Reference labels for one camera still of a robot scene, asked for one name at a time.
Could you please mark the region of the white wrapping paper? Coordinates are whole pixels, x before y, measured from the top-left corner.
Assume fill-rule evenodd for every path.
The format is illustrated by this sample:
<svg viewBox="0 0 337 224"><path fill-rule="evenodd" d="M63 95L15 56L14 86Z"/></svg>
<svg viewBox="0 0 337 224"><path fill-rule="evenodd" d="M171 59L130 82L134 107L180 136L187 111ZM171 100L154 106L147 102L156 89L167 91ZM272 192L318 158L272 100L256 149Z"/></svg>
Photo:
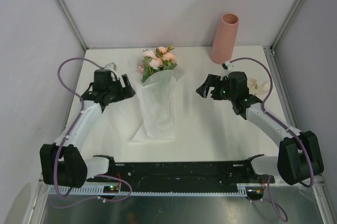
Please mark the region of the white wrapping paper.
<svg viewBox="0 0 337 224"><path fill-rule="evenodd" d="M173 92L183 75L183 70L176 67L142 82L139 73L132 73L136 96L106 109L112 128L131 142L175 139Z"/></svg>

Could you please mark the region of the cream printed ribbon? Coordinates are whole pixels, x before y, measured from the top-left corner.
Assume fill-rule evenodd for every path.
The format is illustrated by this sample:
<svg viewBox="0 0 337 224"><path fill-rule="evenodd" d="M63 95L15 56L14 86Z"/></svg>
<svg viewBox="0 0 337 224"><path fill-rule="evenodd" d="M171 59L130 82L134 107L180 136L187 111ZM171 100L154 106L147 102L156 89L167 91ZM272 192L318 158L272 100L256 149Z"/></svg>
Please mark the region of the cream printed ribbon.
<svg viewBox="0 0 337 224"><path fill-rule="evenodd" d="M250 94L261 96L261 95L267 95L269 93L271 83L268 81L263 82L263 83L258 83L257 79L249 78L247 80L247 86L249 88Z"/></svg>

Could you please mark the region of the pink flower bouquet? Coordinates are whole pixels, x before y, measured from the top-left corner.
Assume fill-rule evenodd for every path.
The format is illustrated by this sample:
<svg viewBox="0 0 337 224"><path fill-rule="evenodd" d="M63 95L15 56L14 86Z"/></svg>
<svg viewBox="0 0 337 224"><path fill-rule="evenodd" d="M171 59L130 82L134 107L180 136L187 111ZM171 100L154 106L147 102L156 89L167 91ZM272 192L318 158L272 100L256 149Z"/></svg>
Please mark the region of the pink flower bouquet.
<svg viewBox="0 0 337 224"><path fill-rule="evenodd" d="M142 60L138 64L138 71L142 73L144 83L154 73L173 70L177 67L176 56L172 53L173 45L157 47L155 50L143 50Z"/></svg>

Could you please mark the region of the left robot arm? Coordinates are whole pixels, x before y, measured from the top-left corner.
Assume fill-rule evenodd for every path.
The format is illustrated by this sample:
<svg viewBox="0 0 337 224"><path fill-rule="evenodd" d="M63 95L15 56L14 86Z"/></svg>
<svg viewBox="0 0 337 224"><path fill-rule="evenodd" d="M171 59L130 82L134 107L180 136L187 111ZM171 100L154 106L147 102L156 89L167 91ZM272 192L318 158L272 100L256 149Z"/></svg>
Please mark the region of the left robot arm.
<svg viewBox="0 0 337 224"><path fill-rule="evenodd" d="M96 70L94 81L81 95L80 111L72 124L54 143L44 144L40 149L43 181L70 188L80 188L87 179L97 175L106 182L112 181L116 177L113 157L100 154L84 159L81 151L105 108L134 95L126 74L117 77L111 70Z"/></svg>

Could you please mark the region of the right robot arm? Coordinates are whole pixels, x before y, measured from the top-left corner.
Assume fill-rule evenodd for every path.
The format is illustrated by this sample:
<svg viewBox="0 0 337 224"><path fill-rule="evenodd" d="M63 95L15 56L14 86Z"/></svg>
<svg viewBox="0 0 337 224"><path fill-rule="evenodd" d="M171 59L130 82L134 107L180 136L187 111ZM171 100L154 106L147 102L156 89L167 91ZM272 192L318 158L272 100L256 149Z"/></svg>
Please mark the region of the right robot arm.
<svg viewBox="0 0 337 224"><path fill-rule="evenodd" d="M277 156L261 155L244 167L246 181L256 182L262 174L268 174L294 185L323 172L317 136L312 131L302 132L263 110L262 100L250 94L244 72L235 71L224 77L209 74L196 92L203 98L230 101L236 115L256 125L278 146Z"/></svg>

